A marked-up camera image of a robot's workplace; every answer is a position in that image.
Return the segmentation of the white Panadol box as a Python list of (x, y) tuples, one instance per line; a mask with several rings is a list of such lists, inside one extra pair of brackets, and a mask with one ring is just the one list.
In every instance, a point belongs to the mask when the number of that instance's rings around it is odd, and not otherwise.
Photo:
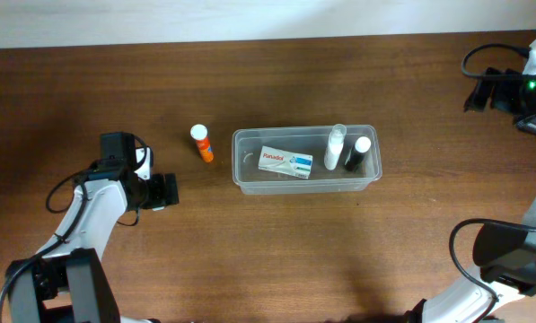
[(311, 175), (313, 157), (308, 154), (292, 153), (263, 146), (259, 154), (260, 170), (308, 179)]

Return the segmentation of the black bottle white cap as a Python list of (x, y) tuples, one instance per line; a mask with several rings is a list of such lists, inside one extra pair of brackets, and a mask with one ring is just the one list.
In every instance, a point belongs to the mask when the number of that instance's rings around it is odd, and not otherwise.
[(356, 171), (364, 162), (366, 154), (371, 148), (372, 142), (367, 136), (360, 136), (356, 139), (354, 146), (349, 151), (345, 162), (348, 171)]

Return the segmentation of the white spray bottle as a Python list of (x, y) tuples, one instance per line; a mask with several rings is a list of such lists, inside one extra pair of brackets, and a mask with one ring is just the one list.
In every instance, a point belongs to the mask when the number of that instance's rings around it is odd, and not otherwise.
[(324, 155), (324, 166), (327, 170), (335, 170), (339, 157), (343, 151), (347, 128), (342, 124), (336, 124), (330, 132), (326, 152)]

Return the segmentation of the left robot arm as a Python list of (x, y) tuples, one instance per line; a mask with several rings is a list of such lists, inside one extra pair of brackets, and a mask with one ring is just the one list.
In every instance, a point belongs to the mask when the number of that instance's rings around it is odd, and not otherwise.
[(0, 321), (126, 322), (101, 265), (114, 227), (128, 213), (179, 203), (176, 177), (153, 174), (154, 154), (137, 135), (103, 134), (101, 156), (67, 177), (71, 204), (49, 240), (14, 260), (0, 292)]

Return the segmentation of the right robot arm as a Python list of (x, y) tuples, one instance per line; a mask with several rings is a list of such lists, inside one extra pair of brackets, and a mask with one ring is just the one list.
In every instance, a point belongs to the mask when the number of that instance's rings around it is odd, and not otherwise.
[[(455, 238), (472, 224), (481, 228), (473, 245), (474, 264), (464, 268), (455, 253)], [(494, 322), (495, 310), (536, 295), (536, 197), (521, 224), (480, 218), (457, 224), (449, 251), (461, 277), (407, 311), (404, 322)]]

